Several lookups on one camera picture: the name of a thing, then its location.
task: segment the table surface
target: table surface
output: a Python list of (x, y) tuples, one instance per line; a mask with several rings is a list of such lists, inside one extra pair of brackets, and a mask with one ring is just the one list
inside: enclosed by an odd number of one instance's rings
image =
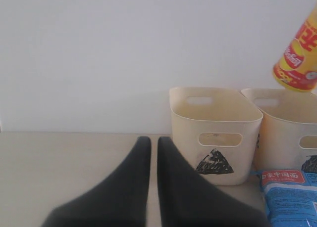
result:
[[(39, 227), (49, 212), (89, 190), (125, 158), (137, 134), (0, 133), (0, 226)], [(152, 163), (147, 226), (159, 227), (157, 141)], [(219, 189), (263, 211), (259, 181)]]

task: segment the black mountain drawing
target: black mountain drawing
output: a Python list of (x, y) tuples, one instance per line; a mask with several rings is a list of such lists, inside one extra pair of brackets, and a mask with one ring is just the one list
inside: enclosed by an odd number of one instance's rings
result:
[(302, 165), (302, 170), (306, 173), (317, 173), (317, 155), (312, 155), (310, 159)]
[(213, 149), (197, 166), (196, 171), (200, 174), (231, 174), (233, 169), (226, 158)]

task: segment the yellow can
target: yellow can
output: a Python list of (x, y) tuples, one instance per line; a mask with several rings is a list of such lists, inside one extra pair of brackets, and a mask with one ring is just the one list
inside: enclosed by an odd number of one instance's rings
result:
[(273, 75), (284, 87), (310, 92), (317, 83), (317, 5), (297, 32)]

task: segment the white wall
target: white wall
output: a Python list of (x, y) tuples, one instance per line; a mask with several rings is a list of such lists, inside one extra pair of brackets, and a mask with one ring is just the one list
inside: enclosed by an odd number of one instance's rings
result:
[(0, 0), (4, 131), (169, 133), (174, 86), (277, 87), (317, 0)]

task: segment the plastic storage basket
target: plastic storage basket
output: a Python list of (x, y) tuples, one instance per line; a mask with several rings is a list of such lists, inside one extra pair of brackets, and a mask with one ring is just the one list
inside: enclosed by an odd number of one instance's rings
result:
[(317, 172), (317, 97), (279, 89), (244, 89), (264, 113), (255, 167)]
[(244, 182), (263, 114), (238, 91), (170, 90), (172, 138), (187, 161), (213, 184)]

